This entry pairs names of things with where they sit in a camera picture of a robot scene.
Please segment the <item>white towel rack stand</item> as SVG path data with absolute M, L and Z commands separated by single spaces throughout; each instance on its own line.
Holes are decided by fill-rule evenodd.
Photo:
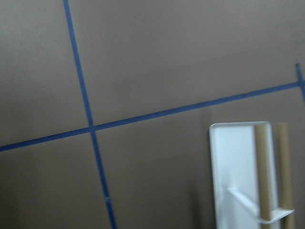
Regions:
M 265 186 L 270 217 L 261 216 L 255 127 L 265 127 Z M 267 121 L 217 123 L 209 128 L 216 227 L 279 229 L 294 212 L 279 206 L 272 126 Z

